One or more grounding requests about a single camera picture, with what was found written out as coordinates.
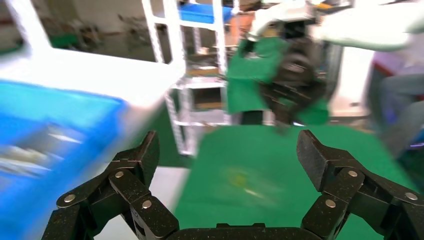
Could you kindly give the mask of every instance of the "green cloth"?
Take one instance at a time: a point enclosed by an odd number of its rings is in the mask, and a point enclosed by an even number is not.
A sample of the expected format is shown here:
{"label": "green cloth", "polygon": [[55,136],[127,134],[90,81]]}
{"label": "green cloth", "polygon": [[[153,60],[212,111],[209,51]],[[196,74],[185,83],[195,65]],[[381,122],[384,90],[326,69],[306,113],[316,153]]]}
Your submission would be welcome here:
{"label": "green cloth", "polygon": [[[222,127],[205,136],[175,215],[181,229],[214,228],[217,223],[299,227],[320,195],[296,155],[299,131],[274,127]],[[349,151],[370,171],[415,189],[380,142],[345,126],[311,126],[325,145]],[[350,216],[338,240],[379,240],[368,224]]]}
{"label": "green cloth", "polygon": [[70,45],[79,43],[77,35],[72,33],[49,36],[49,39],[53,48],[57,49],[68,48]]}
{"label": "green cloth", "polygon": [[[258,82],[271,83],[282,60],[288,43],[279,37],[264,37],[255,45],[259,58],[244,58],[241,55],[246,40],[240,43],[237,52],[231,58],[226,74],[228,80],[227,101],[230,114],[261,111],[267,109]],[[327,102],[320,100],[301,112],[297,118],[308,125],[320,125],[328,122]]]}

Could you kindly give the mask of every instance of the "white shelving rack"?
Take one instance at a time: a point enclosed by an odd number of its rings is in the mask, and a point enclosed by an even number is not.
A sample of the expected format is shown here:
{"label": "white shelving rack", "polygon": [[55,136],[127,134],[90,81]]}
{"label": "white shelving rack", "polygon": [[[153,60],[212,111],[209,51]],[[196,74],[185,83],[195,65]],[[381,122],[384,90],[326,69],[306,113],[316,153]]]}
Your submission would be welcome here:
{"label": "white shelving rack", "polygon": [[[199,4],[196,0],[190,0],[189,3]],[[168,36],[170,39],[169,44],[174,62],[173,64],[176,64],[177,61],[178,67],[184,69],[187,69],[187,65],[184,48],[184,34],[181,31],[181,27],[193,28],[194,47],[198,54],[201,53],[202,48],[199,29],[208,29],[215,31],[218,71],[219,75],[225,75],[228,64],[225,46],[225,26],[222,0],[212,0],[213,23],[181,20],[176,0],[163,0],[164,16],[154,15],[151,0],[142,0],[142,4],[153,46],[153,52],[157,62],[163,63],[164,58],[155,24],[164,24],[168,26]],[[239,13],[239,11],[240,0],[234,0],[232,15],[235,16]],[[209,111],[195,111],[193,90],[209,88],[220,88],[223,108]],[[178,92],[179,111],[176,110],[176,104],[171,96],[173,90]],[[165,95],[165,101],[177,149],[181,155],[195,156],[197,154],[198,145],[205,127],[230,125],[232,123],[231,116],[226,111],[227,82],[219,76],[184,76],[170,91],[168,91]]]}

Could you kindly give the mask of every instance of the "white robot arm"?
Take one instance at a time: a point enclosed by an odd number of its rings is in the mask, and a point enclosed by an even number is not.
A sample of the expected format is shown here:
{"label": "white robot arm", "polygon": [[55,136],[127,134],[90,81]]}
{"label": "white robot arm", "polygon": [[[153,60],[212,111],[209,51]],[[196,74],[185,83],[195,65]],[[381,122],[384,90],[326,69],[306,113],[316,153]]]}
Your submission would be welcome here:
{"label": "white robot arm", "polygon": [[[257,42],[269,24],[285,21],[296,7],[293,2],[305,1],[283,0],[258,10],[247,34],[248,41]],[[405,48],[413,34],[422,32],[424,0],[342,10],[328,15],[312,37],[345,47],[390,52]]]}

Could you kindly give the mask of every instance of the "jeans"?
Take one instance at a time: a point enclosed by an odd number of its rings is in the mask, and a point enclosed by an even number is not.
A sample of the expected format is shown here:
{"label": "jeans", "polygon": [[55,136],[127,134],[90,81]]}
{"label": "jeans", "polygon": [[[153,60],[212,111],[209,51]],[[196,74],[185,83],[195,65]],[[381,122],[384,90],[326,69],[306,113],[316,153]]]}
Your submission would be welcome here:
{"label": "jeans", "polygon": [[424,74],[385,78],[380,85],[382,124],[380,135],[393,157],[398,158],[424,131]]}

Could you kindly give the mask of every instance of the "blue box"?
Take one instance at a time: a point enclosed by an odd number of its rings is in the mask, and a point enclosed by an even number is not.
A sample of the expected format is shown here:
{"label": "blue box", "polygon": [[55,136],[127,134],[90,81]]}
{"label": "blue box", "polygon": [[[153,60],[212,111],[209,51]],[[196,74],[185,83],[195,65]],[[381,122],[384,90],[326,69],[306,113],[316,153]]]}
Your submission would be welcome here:
{"label": "blue box", "polygon": [[[231,7],[222,7],[223,22],[227,23],[232,18]],[[213,24],[214,9],[211,4],[187,3],[180,7],[181,20],[196,23]]]}
{"label": "blue box", "polygon": [[1,146],[26,146],[31,138],[37,143],[52,126],[76,139],[55,145],[60,162],[38,177],[0,169],[0,239],[28,238],[29,229],[37,227],[41,216],[50,215],[57,198],[75,187],[122,134],[120,115],[126,109],[118,98],[0,81]]}

